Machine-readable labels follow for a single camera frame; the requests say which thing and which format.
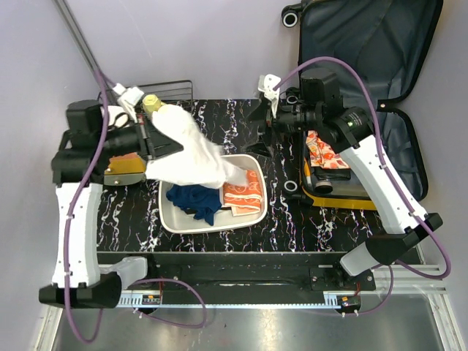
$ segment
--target wire rack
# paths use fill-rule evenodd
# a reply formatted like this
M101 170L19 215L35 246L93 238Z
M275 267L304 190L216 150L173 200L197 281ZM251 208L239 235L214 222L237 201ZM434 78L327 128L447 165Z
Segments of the wire rack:
M191 80L142 84L137 85L137 87L144 91L146 95L155 94L161 101L181 106L185 111L193 113L193 82ZM111 103L116 104L117 96L111 89L107 90L107 97Z

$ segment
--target orange cloth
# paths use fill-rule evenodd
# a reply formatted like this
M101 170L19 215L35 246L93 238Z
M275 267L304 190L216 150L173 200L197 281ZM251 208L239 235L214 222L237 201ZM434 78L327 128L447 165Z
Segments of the orange cloth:
M348 164L331 147L323 142L314 130L309 130L306 139L310 153L310 165L324 169L346 169Z
M235 215L256 213L260 210L262 190L256 172L247 170L247 180L248 186L235 186L228 183L223 186L224 206L231 206Z

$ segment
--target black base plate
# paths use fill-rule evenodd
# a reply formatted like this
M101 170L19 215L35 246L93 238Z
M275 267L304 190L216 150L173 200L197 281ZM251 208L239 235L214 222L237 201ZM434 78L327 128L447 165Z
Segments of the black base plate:
M349 280L343 287L339 287L333 280L333 270L335 268L310 268L310 282L313 291L338 291L338 290L351 290L357 291L374 291L375 280L374 274L370 270L364 271Z

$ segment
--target marble surface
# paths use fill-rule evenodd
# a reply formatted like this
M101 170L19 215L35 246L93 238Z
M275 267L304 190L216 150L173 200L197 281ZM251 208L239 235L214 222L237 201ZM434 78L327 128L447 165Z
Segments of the marble surface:
M247 116L257 100L200 100L194 117L226 154L243 153L257 138ZM316 208L287 202L282 184L299 179L299 148L276 141L274 158L257 156L268 189L268 214L252 227L220 233L172 234L159 220L158 181L107 187L98 215L100 252L329 252L349 251L381 228L373 211Z

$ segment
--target white tray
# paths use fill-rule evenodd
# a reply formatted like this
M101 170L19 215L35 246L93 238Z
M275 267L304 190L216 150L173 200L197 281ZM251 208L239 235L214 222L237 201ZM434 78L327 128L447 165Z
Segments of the white tray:
M245 170L254 170L257 173L260 188L262 190L262 202L260 212L258 214L250 214L247 216L234 217L231 211L219 211L214 214L214 226L210 226L203 219L196 220L193 216L187 215L180 208L173 205L166 198L167 191L172 188L171 183L161 181L159 184L159 215L161 217L162 226L176 234L195 234L195 233L210 233L223 230L232 230L250 225L257 224L263 218L268 210L266 202L266 185L263 178L262 170L257 160L245 154L224 155L229 162L239 166Z

